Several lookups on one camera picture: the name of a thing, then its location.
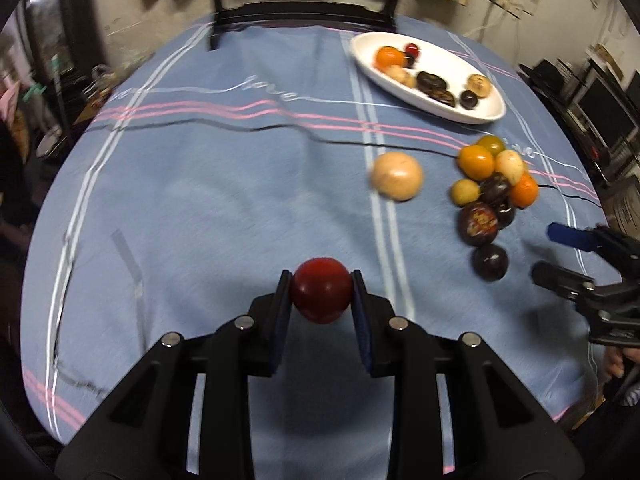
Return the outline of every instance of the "person's hand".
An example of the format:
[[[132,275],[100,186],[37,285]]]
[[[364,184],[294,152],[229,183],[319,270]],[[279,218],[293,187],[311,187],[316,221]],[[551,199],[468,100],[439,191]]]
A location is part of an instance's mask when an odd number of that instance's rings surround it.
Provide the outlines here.
[[[607,346],[604,351],[604,367],[607,375],[619,379],[625,374],[625,366],[622,357],[627,357],[635,363],[640,363],[639,348],[616,348]]]

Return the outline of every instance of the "red tomato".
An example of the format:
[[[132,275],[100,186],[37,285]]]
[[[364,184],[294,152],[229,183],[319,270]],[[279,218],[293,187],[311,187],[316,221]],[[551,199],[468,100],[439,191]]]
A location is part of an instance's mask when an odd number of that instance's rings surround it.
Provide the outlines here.
[[[420,49],[415,43],[408,43],[404,48],[404,53],[414,56],[414,59],[418,59],[418,56],[420,56]]]
[[[298,267],[291,280],[291,301],[300,314],[318,324],[334,322],[351,304],[353,281],[333,258],[313,258]]]

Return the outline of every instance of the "red ball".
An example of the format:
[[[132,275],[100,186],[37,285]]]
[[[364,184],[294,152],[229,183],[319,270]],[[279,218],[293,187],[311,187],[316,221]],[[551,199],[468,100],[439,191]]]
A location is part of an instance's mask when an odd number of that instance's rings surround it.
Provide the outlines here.
[[[418,59],[418,56],[420,56],[420,49],[415,43],[407,43],[404,48],[404,53],[414,56],[414,59]]]
[[[318,324],[334,322],[351,304],[349,271],[333,258],[313,258],[298,267],[291,280],[291,301],[300,314]]]

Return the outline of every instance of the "wall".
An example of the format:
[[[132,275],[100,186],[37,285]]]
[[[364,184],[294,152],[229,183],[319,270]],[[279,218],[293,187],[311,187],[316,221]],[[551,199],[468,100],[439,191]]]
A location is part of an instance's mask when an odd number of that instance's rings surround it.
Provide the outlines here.
[[[370,0],[359,0],[371,6]],[[533,16],[523,14],[520,20],[493,6],[490,24],[498,24],[484,32],[484,44],[507,62],[516,66],[536,64],[543,57],[574,64],[584,59],[590,44],[600,36],[607,18],[607,1],[594,9],[589,0],[515,0]],[[118,64],[133,52],[155,50],[182,32],[193,20],[211,10],[211,0],[96,0],[98,22],[104,31],[106,50],[112,64]],[[490,6],[488,0],[470,0],[460,6],[449,0],[400,0],[398,11],[459,34],[481,26]],[[635,28],[629,32],[640,44]],[[611,47],[622,49],[620,40]],[[640,49],[625,46],[626,70],[636,65],[634,56]]]

